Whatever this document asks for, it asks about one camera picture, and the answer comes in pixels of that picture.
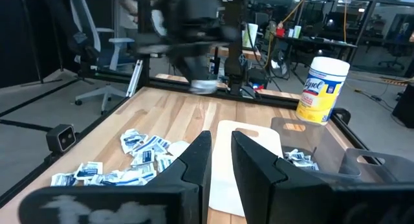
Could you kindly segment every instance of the wooden table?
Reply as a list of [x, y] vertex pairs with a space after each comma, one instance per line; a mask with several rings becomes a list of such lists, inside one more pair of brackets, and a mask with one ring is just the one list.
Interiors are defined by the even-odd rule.
[[[215, 52], [215, 47], [212, 47], [210, 49], [210, 54], [214, 54]], [[245, 55], [247, 60], [253, 60], [256, 61], [256, 57], [254, 56], [254, 52], [252, 50], [243, 50], [243, 54]], [[228, 48], [226, 47], [219, 47], [219, 52], [218, 55], [221, 57], [228, 57]], [[260, 60], [261, 59], [261, 54], [259, 51], [256, 52], [256, 56], [257, 59]]]
[[[158, 77], [183, 80], [165, 74]], [[260, 92], [298, 98], [298, 95], [277, 91]], [[293, 110], [144, 87], [0, 209], [0, 220], [7, 224], [19, 223], [17, 209], [25, 196], [38, 188], [49, 186], [52, 175], [75, 171], [81, 162], [101, 161], [104, 173], [129, 168], [133, 158], [123, 153], [119, 140], [127, 129], [135, 128], [171, 142], [192, 142], [202, 130], [210, 130], [214, 145], [217, 125], [221, 120], [270, 127], [273, 117], [296, 119]], [[332, 122], [327, 124], [327, 129], [342, 147], [352, 147]], [[246, 220], [209, 209], [208, 223], [236, 224], [246, 223]]]

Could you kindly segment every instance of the white cutting board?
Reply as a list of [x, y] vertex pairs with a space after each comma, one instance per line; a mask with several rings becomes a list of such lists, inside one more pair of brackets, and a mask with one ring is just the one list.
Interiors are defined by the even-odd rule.
[[222, 212], [245, 216], [235, 182], [232, 162], [232, 131], [237, 128], [256, 131], [258, 133], [256, 137], [249, 137], [275, 155], [283, 157], [283, 152], [279, 133], [273, 129], [231, 120], [219, 122], [213, 150], [209, 206]]

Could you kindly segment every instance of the lysol wipes container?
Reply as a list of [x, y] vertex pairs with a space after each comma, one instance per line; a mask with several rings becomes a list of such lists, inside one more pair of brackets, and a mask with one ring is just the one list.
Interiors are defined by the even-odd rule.
[[325, 125], [348, 75], [349, 64], [317, 56], [310, 65], [296, 115], [299, 119]]

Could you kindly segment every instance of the white lid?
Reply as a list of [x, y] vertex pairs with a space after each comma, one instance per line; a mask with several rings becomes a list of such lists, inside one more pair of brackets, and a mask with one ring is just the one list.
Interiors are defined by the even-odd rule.
[[310, 67], [316, 71], [337, 76], [347, 76], [349, 71], [349, 63], [335, 58], [325, 56], [317, 56], [313, 58]]

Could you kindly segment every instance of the packet pile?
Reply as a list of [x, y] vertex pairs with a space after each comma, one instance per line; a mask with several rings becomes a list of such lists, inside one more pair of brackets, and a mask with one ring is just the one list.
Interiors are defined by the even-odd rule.
[[103, 174], [102, 162], [81, 163], [74, 173], [59, 173], [52, 176], [51, 186], [75, 186], [83, 181], [84, 186], [144, 186], [163, 172], [188, 147], [186, 142], [172, 144], [173, 155], [168, 155], [170, 141], [159, 136], [141, 134], [135, 129], [129, 129], [120, 137], [122, 151], [132, 155], [131, 167]]
[[290, 152], [285, 152], [285, 159], [291, 162], [293, 165], [309, 170], [319, 170], [318, 164], [312, 161], [310, 155], [305, 155], [298, 149], [294, 149]]

